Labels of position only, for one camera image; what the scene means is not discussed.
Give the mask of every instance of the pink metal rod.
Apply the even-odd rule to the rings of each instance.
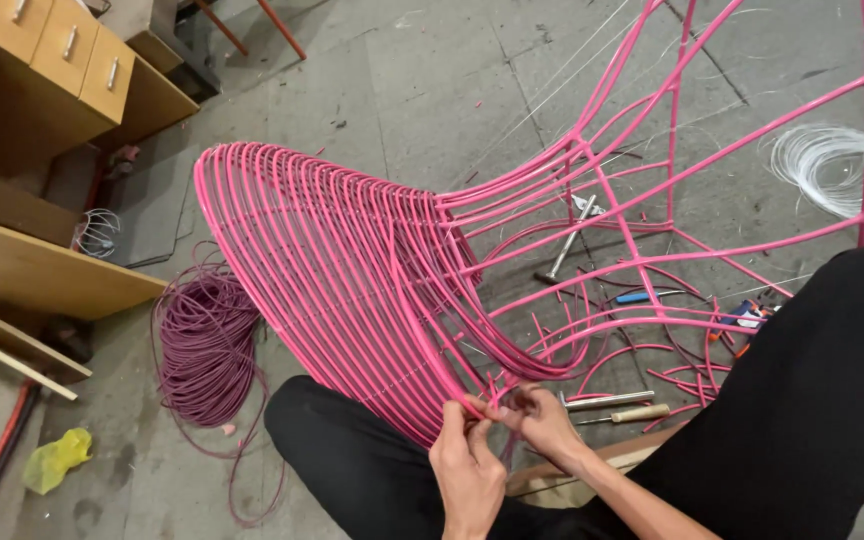
[[[464,403],[469,392],[495,406],[506,402],[519,381],[580,377],[577,393],[588,394],[602,365],[643,349],[681,358],[682,366],[649,371],[657,382],[696,401],[676,414],[704,408],[714,401],[730,369],[723,362],[738,354],[744,345],[739,340],[747,339],[742,335],[753,336],[758,328],[752,326],[762,318],[755,313],[738,317],[750,327],[724,324],[719,299],[700,294],[658,265],[719,260],[790,297],[786,288],[731,258],[854,226],[858,245],[864,245],[864,184],[858,215],[790,238],[714,248],[675,224],[673,190],[679,183],[801,115],[864,87],[863,74],[676,173],[683,70],[741,2],[731,0],[693,39],[696,0],[690,0],[678,59],[658,88],[633,99],[614,116],[597,119],[605,103],[615,99],[613,88],[646,20],[663,0],[645,3],[574,126],[522,166],[497,178],[436,194],[279,146],[233,143],[206,150],[196,162],[198,201],[249,298],[312,377],[362,402],[418,444],[428,447],[438,436],[444,401]],[[862,8],[864,20],[864,0]],[[619,152],[666,93],[671,93],[666,157],[607,173],[604,166],[616,159],[607,157]],[[619,119],[628,122],[618,135],[605,140]],[[582,133],[593,122],[595,132],[585,140]],[[595,152],[594,143],[604,148]],[[619,200],[617,179],[642,178],[634,175],[662,168],[664,179]],[[592,189],[604,194],[599,204],[605,212],[580,221],[571,208],[572,195]],[[644,213],[642,219],[627,214],[635,205],[661,198],[665,205],[660,222],[647,222]],[[556,208],[557,217],[539,217]],[[536,282],[520,293],[503,288],[506,274],[496,271],[498,265],[547,257],[546,245],[586,230],[608,232],[626,254],[588,272],[557,276],[558,284]],[[641,252],[635,235],[659,233],[678,235],[700,251]],[[502,291],[501,303],[479,297],[476,288],[489,281]],[[685,292],[669,300],[659,297],[659,291],[670,289]],[[646,292],[645,303],[616,304],[618,296],[638,291]],[[530,345],[503,330],[506,321],[523,316],[534,322]],[[668,343],[637,343],[627,331],[634,325],[659,325]],[[691,350],[677,336],[696,328],[703,332],[701,350]],[[714,343],[712,330],[724,331]],[[623,342],[616,348],[613,332]],[[481,355],[489,362],[484,367],[475,358]]]

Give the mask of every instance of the pink rattan strand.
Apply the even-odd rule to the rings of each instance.
[[[701,353],[695,352],[679,343],[670,328],[695,327],[706,335],[711,329],[738,334],[753,334],[754,330],[721,324],[714,301],[704,309],[662,304],[656,291],[670,285],[655,281],[654,276],[695,295],[698,291],[656,265],[720,260],[791,296],[732,257],[814,240],[849,227],[858,227],[858,245],[864,246],[864,186],[859,215],[784,240],[714,249],[676,227],[672,190],[679,182],[806,112],[864,89],[863,73],[675,172],[682,71],[741,3],[729,2],[693,40],[689,32],[696,1],[690,0],[675,67],[654,93],[628,105],[585,139],[584,130],[609,99],[646,19],[663,4],[663,0],[645,2],[575,126],[522,166],[482,184],[436,194],[279,146],[233,143],[211,148],[199,158],[195,168],[198,200],[249,297],[312,377],[362,402],[419,444],[429,446],[438,436],[441,404],[446,400],[472,392],[495,401],[522,379],[565,380],[587,373],[584,388],[602,363],[642,347],[672,350],[687,362],[662,373],[650,372],[698,399],[675,413],[704,407],[718,392],[714,372],[729,368],[713,362],[708,340]],[[862,9],[864,21],[864,0]],[[671,96],[672,107],[666,158],[607,174],[602,168],[606,156],[626,144],[666,95]],[[606,130],[619,119],[629,120],[628,124],[606,140]],[[594,144],[601,150],[594,152]],[[666,180],[627,201],[618,201],[612,181],[654,169],[664,170]],[[541,208],[557,202],[570,208],[570,194],[591,187],[604,192],[605,213],[579,222],[569,209],[567,218],[524,227],[492,246],[481,259],[470,247],[471,239]],[[666,199],[665,221],[627,220],[631,207],[662,196]],[[479,300],[475,287],[490,268],[528,257],[543,246],[561,245],[572,232],[589,228],[618,231],[629,255],[498,309],[487,310]],[[668,233],[698,251],[642,255],[633,238],[641,233]],[[594,300],[600,284],[615,282],[612,275],[624,270],[639,278],[637,283],[624,285],[644,289],[650,302],[612,307],[609,298]],[[570,298],[565,293],[573,295],[571,302],[559,300],[567,324],[547,330],[536,320],[538,340],[532,347],[520,347],[495,322],[503,314],[518,313],[516,310],[542,300]],[[637,345],[626,335],[626,349],[606,354],[603,343],[588,364],[593,336],[642,324],[664,325],[672,346]],[[486,355],[498,371],[480,373],[460,347],[460,340]],[[727,350],[732,350],[731,342],[728,334],[718,341]]]

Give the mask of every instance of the pink plastic cord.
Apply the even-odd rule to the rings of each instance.
[[[229,266],[210,262],[216,253],[179,274],[155,301],[150,319],[151,352],[162,407],[169,410],[182,436],[196,450],[213,458],[234,460],[228,479],[228,511],[239,525],[254,527],[279,501],[285,462],[269,507],[257,518],[241,517],[233,502],[235,473],[258,433],[269,386],[255,358],[253,330],[259,320],[258,309]],[[162,342],[161,361],[156,352],[156,329]],[[263,406],[237,448],[215,451],[192,440],[183,421],[200,428],[216,428],[231,421],[242,408],[254,378],[262,387]]]
[[[713,362],[708,339],[700,353],[679,343],[671,329],[697,328],[706,335],[712,329],[725,330],[718,343],[730,357],[732,335],[751,335],[755,330],[722,324],[716,300],[706,302],[695,287],[659,266],[717,260],[790,297],[788,290],[733,257],[814,240],[854,226],[858,227],[858,245],[864,246],[864,184],[858,215],[782,240],[716,249],[676,226],[672,192],[676,185],[805,113],[864,89],[863,73],[676,172],[682,72],[741,3],[729,2],[693,38],[696,2],[690,0],[682,20],[676,65],[654,92],[611,118],[600,118],[646,19],[663,4],[663,0],[645,2],[576,124],[522,166],[481,184],[436,194],[279,146],[237,142],[211,148],[196,162],[198,201],[248,297],[312,377],[365,404],[418,444],[428,447],[438,436],[441,405],[446,400],[462,400],[469,392],[494,403],[520,380],[564,381],[587,374],[582,382],[584,392],[594,381],[594,369],[642,348],[672,351],[688,364],[681,366],[690,371],[683,380],[671,375],[677,371],[666,371],[657,381],[701,400],[675,413],[698,409],[718,394],[714,372],[729,368]],[[862,8],[864,21],[864,0]],[[621,153],[630,134],[667,95],[672,113],[666,157],[606,173],[606,157]],[[624,129],[607,139],[606,131],[619,120]],[[586,138],[593,127],[596,129]],[[600,150],[594,151],[594,144]],[[613,186],[616,179],[652,170],[664,170],[665,180],[629,200],[618,200]],[[604,193],[599,204],[605,213],[579,221],[573,215],[570,196],[591,188]],[[664,220],[642,223],[634,207],[651,198],[664,198]],[[538,212],[556,204],[565,205],[561,214],[566,217],[540,223],[527,220],[527,216],[538,219]],[[504,229],[515,227],[518,230],[501,239]],[[488,244],[485,234],[496,228],[499,240],[474,252],[469,239]],[[548,250],[557,251],[571,233],[589,229],[618,232],[628,254],[615,264],[564,276],[557,285],[522,294],[503,305],[487,306],[479,298],[476,286],[484,280],[502,279],[504,272],[491,272],[499,265],[543,257]],[[698,251],[645,255],[633,237],[642,233],[667,233]],[[629,281],[629,273],[637,276],[635,282]],[[617,306],[613,301],[616,291],[604,289],[611,284],[644,290],[649,300]],[[670,288],[686,289],[702,301],[686,306],[663,304],[656,293]],[[567,294],[572,295],[571,306]],[[532,346],[510,338],[497,322],[503,316],[532,313],[534,317],[536,309],[549,304],[560,305],[566,322],[542,321],[543,325],[535,318],[538,336]],[[724,312],[729,309],[723,306]],[[672,346],[637,345],[624,332],[632,325],[662,325]],[[622,332],[625,348],[607,352],[611,329]],[[595,345],[594,339],[602,343]],[[476,368],[462,345],[481,352],[492,365]],[[594,357],[587,357],[589,351]]]

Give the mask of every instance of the concrete floor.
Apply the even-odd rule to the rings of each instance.
[[[474,183],[508,171],[555,141],[577,117],[606,66],[616,41],[634,17],[638,0],[287,0],[273,3],[288,20],[309,58],[298,58],[252,0],[222,0],[216,13],[242,38],[251,53],[235,52],[217,30],[197,18],[185,23],[206,33],[217,60],[224,92],[180,126],[141,146],[157,159],[217,142],[267,141],[321,156],[343,166],[404,185],[448,191],[473,170]],[[629,67],[623,90],[606,104],[615,112],[654,90],[674,63],[678,14],[685,0],[663,6],[650,20]],[[696,28],[725,2],[701,0]],[[750,1],[707,44],[685,71],[677,165],[694,164],[780,113],[858,76],[862,69],[861,21],[857,2]],[[618,14],[594,35],[609,15]],[[588,44],[559,71],[575,51]],[[606,52],[591,59],[596,51]],[[583,64],[585,68],[572,74]],[[527,104],[534,111],[525,119]],[[666,129],[667,106],[660,106],[633,138],[646,141]],[[808,117],[862,127],[864,95],[853,94]],[[345,127],[336,124],[345,122]],[[640,151],[658,156],[662,145]],[[763,164],[767,151],[739,151],[690,178],[677,190],[678,224],[715,246],[749,245],[817,229],[833,218],[797,191],[780,183]],[[621,187],[630,195],[649,180]],[[635,213],[656,219],[663,210],[646,202]],[[191,263],[191,250],[210,232],[198,207],[187,203],[175,255],[152,275],[170,279]],[[611,237],[588,238],[596,263],[622,255]],[[641,240],[645,254],[661,254],[668,237]],[[855,243],[853,231],[819,241],[757,254],[748,264],[781,281],[798,267],[809,274],[823,261]],[[479,290],[487,303],[501,304],[534,287],[529,277],[545,268],[555,249],[539,260],[521,260],[486,277]],[[581,250],[566,264],[582,264]],[[749,279],[717,263],[670,266],[706,294],[750,289]],[[801,281],[791,284],[798,289]],[[52,399],[40,440],[51,441],[69,428],[85,427],[95,437],[95,457],[45,497],[27,494],[15,538],[343,538],[294,475],[286,481],[280,508],[251,529],[239,527],[227,510],[227,481],[233,463],[192,448],[161,407],[153,376],[149,305],[99,324],[94,375],[77,385],[75,403]],[[516,339],[531,332],[522,320],[503,321]],[[652,330],[636,333],[647,341]],[[271,388],[303,373],[273,334],[259,339],[257,356]],[[678,359],[647,351],[606,364],[596,391],[628,392],[652,387],[658,401],[682,397],[642,376],[646,367]],[[254,392],[236,421],[240,434],[258,411]],[[640,426],[595,425],[586,440],[601,446],[631,438]],[[210,448],[234,447],[235,437],[192,430]],[[282,460],[264,436],[240,465],[233,490],[236,507],[248,516],[263,511],[275,493]],[[516,460],[521,466],[523,458]],[[864,510],[853,534],[864,538]]]

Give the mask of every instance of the chair leg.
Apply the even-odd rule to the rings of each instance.
[[[202,10],[202,12],[205,14],[205,16],[207,18],[211,19],[212,22],[215,23],[215,26],[218,26],[219,30],[221,30],[222,33],[225,34],[225,37],[228,38],[228,40],[230,42],[232,42],[233,45],[235,45],[235,48],[238,49],[240,53],[242,53],[242,56],[244,56],[244,57],[248,56],[249,55],[249,49],[247,49],[246,46],[243,45],[242,42],[239,41],[237,37],[235,37],[235,34],[233,33],[232,30],[229,30],[229,28],[225,24],[223,24],[221,20],[219,20],[219,17],[215,16],[215,13],[213,13],[212,9],[209,8],[209,5],[206,4],[206,2],[204,2],[203,0],[194,0],[194,1],[195,1],[195,5],[198,6],[198,8],[200,10]]]
[[[290,45],[292,45],[292,48],[295,50],[295,54],[297,54],[300,59],[305,60],[307,58],[306,51],[303,50],[302,46],[300,46],[296,39],[292,36],[292,32],[289,31],[289,29],[285,26],[285,23],[282,22],[282,19],[280,19],[279,16],[276,15],[276,12],[272,10],[272,6],[270,6],[269,3],[265,0],[256,1],[258,2],[259,6],[262,6],[262,10],[267,16],[269,16],[269,19],[271,19],[271,22],[275,25],[275,27],[278,28],[280,32],[282,32],[282,36],[285,36],[285,39],[289,42]]]

